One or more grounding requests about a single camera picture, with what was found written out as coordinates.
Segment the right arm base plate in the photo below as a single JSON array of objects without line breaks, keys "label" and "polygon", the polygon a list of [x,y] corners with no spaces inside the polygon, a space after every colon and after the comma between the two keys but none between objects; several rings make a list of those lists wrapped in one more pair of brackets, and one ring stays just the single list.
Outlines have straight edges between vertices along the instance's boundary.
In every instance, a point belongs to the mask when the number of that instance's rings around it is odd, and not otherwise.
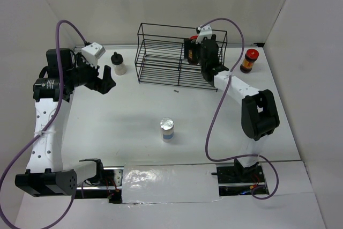
[{"label": "right arm base plate", "polygon": [[255,195],[268,195],[263,169],[258,164],[255,169],[243,175],[234,165],[219,165],[211,173],[218,181],[219,196],[251,195],[254,188]]}]

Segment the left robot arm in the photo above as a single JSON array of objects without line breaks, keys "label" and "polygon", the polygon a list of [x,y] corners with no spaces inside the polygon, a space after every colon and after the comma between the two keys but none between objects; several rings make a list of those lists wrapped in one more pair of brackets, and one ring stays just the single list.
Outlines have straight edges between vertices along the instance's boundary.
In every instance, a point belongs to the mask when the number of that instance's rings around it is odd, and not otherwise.
[{"label": "left robot arm", "polygon": [[15,178],[15,185],[31,196],[72,196],[84,181],[95,186],[105,181],[100,159],[80,160],[71,169],[64,169],[62,162],[62,143],[76,87],[106,94],[116,85],[107,65],[99,77],[98,60],[105,52],[97,43],[79,53],[69,48],[47,50],[47,66],[33,85],[36,140],[25,173]]}]

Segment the clear bottle black cap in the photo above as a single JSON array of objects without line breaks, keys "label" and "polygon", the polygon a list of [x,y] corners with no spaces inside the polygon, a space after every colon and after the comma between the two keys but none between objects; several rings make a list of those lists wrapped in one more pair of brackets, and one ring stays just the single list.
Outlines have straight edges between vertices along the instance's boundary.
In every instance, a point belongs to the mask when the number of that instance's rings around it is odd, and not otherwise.
[{"label": "clear bottle black cap", "polygon": [[124,64],[123,56],[117,52],[114,52],[111,56],[111,62],[114,66],[115,74],[122,76],[126,73],[126,66]]}]

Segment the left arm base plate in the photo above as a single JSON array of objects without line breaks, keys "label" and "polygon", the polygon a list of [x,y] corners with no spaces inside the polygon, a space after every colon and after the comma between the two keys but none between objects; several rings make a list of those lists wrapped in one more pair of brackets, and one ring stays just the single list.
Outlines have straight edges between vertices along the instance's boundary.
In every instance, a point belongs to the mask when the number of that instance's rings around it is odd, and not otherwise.
[{"label": "left arm base plate", "polygon": [[96,179],[87,179],[77,187],[75,199],[102,199],[111,204],[122,203],[124,167],[105,167]]}]

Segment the red-lid sauce jar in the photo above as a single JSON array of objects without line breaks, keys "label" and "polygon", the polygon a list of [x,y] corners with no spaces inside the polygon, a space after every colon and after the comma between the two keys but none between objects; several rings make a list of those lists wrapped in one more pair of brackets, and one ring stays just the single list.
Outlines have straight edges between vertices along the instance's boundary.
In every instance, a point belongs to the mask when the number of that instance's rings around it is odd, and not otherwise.
[{"label": "red-lid sauce jar", "polygon": [[249,73],[252,70],[254,63],[257,61],[259,57],[259,52],[257,49],[248,49],[245,53],[244,60],[240,65],[240,70],[243,73]]},{"label": "red-lid sauce jar", "polygon": [[198,64],[198,51],[200,44],[197,43],[197,35],[184,39],[184,58],[191,65]]}]

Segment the silver-lid white spice jar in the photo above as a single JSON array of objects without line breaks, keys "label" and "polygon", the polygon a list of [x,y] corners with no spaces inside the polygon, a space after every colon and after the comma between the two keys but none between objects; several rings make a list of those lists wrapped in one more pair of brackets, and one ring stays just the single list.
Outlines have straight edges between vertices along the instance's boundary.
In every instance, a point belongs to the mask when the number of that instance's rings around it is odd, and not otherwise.
[{"label": "silver-lid white spice jar", "polygon": [[164,117],[160,121],[161,137],[164,142],[169,142],[174,137],[174,121],[169,117]]}]

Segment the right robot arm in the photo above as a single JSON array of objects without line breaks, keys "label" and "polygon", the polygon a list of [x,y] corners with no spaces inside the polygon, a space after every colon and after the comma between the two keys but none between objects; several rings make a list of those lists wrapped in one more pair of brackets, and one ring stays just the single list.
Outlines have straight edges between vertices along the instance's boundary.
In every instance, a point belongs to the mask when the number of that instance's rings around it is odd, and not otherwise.
[{"label": "right robot arm", "polygon": [[201,41],[198,38],[184,39],[185,59],[191,65],[199,65],[203,78],[211,86],[241,106],[241,127],[249,140],[242,144],[234,159],[234,171],[225,176],[245,182],[253,177],[265,141],[280,124],[274,95],[270,90],[261,91],[240,80],[220,62],[215,35]]}]

